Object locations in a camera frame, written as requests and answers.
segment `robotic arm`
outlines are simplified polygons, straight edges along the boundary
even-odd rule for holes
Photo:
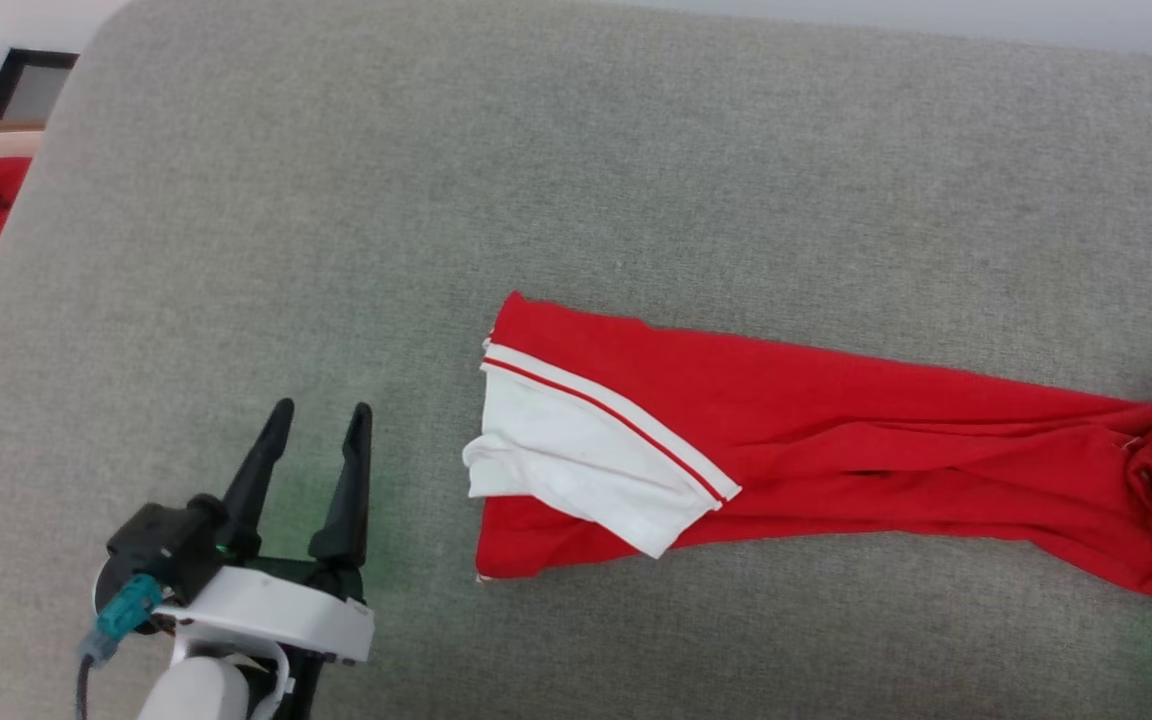
[[[175,638],[141,720],[306,720],[326,662],[367,660],[371,409],[353,411],[328,517],[308,544],[312,560],[263,558],[256,532],[291,415],[290,400],[274,406],[223,500],[197,495],[183,510],[147,503],[106,543],[96,629],[79,646],[79,720],[88,672],[132,628]]]

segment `couch cushion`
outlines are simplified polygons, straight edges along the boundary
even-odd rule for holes
[[[105,538],[297,400],[300,556],[376,409],[372,662],[317,717],[1152,717],[1152,600],[1024,544],[751,541],[479,584],[510,290],[1152,399],[1152,59],[483,0],[156,0],[0,245],[0,717],[63,717]],[[134,717],[168,660],[92,677]]]

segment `red stripe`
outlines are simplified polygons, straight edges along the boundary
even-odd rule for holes
[[[634,430],[634,432],[639,438],[645,439],[645,441],[647,441],[649,445],[652,445],[652,447],[657,448],[659,452],[662,452],[664,456],[675,462],[675,464],[679,465],[680,468],[687,470],[687,473],[691,475],[691,477],[695,478],[696,482],[700,484],[700,487],[706,488],[708,494],[712,495],[714,500],[717,500],[718,502],[723,501],[723,497],[721,495],[721,493],[719,493],[713,486],[710,486],[707,480],[705,480],[705,478],[702,477],[700,473],[698,473],[698,471],[695,471],[684,461],[680,460],[677,455],[673,454],[673,452],[669,452],[668,447],[660,445],[657,441],[657,439],[654,439],[652,435],[649,435],[649,433],[646,433],[644,429],[637,427],[637,425],[628,420],[624,415],[617,414],[616,410],[612,410],[611,407],[605,406],[602,402],[598,400],[598,397],[590,397],[589,395],[585,395],[584,392],[575,391],[570,387],[562,386],[562,384],[551,381],[548,378],[543,378],[536,373],[529,373],[526,370],[522,367],[515,367],[514,365],[509,365],[508,363],[502,363],[499,359],[493,359],[493,357],[484,357],[483,361],[485,364],[495,365],[497,367],[503,370],[509,370],[509,372],[521,374],[522,377],[530,379],[530,381],[539,382],[543,384],[543,386],[566,392],[567,395],[571,395],[574,397],[581,397],[581,400],[589,402],[591,406],[598,407],[598,409],[602,410],[604,414],[611,415],[613,416],[613,418],[621,420],[621,424],[626,425],[627,429]]]

